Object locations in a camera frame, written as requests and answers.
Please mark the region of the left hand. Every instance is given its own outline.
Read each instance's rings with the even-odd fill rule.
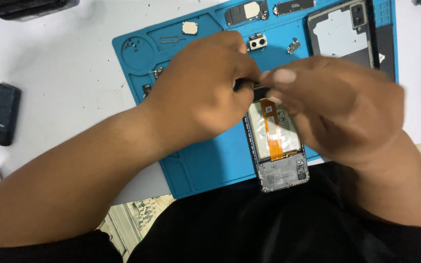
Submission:
[[[206,141],[237,125],[253,101],[252,82],[233,91],[235,80],[257,81],[260,70],[237,31],[189,43],[178,52],[141,104],[162,132],[155,138],[173,151]]]

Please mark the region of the orange flex cable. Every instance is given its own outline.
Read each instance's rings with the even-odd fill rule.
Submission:
[[[276,104],[267,99],[261,99],[259,102],[261,103],[264,124],[266,125],[270,160],[275,161],[282,159],[284,157],[284,150],[282,149],[282,141],[280,140],[281,136]]]

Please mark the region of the disassembled smartphone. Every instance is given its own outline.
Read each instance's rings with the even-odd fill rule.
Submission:
[[[345,57],[369,67],[379,64],[368,9],[365,0],[354,0],[309,15],[313,55]]]
[[[310,180],[305,148],[282,105],[265,99],[268,88],[256,85],[255,100],[244,118],[254,167],[263,192]]]

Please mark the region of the right hand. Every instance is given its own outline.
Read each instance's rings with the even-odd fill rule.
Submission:
[[[284,104],[303,143],[354,169],[377,165],[404,133],[404,90],[378,70],[314,56],[263,73],[260,83]]]

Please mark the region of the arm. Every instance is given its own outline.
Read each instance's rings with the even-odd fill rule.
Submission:
[[[310,57],[263,73],[302,141],[356,174],[351,201],[390,222],[421,226],[421,155],[402,130],[404,92],[381,72]]]
[[[255,81],[259,74],[236,31],[190,43],[142,104],[56,146],[0,183],[0,247],[54,242],[96,229],[143,168],[240,122],[253,92],[248,83],[234,92],[234,82]]]

